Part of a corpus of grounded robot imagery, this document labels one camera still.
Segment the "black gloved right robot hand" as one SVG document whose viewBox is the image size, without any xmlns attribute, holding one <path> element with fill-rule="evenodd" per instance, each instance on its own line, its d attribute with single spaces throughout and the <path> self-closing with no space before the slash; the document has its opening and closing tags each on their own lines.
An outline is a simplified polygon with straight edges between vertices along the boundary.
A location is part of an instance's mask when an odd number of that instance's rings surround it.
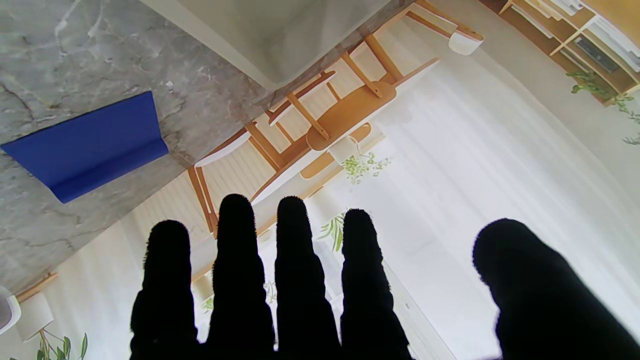
<svg viewBox="0 0 640 360">
<path fill-rule="evenodd" d="M 304 201 L 279 201 L 274 262 L 276 316 L 266 303 L 253 207 L 241 194 L 221 204 L 212 266 L 214 309 L 197 339 L 187 228 L 165 219 L 150 231 L 141 289 L 132 306 L 133 360 L 410 360 L 409 340 L 370 215 L 343 221 L 343 313 L 337 325 L 313 249 Z M 569 262 L 509 218 L 478 233 L 472 263 L 498 317 L 503 360 L 637 360 L 638 342 Z"/>
</svg>

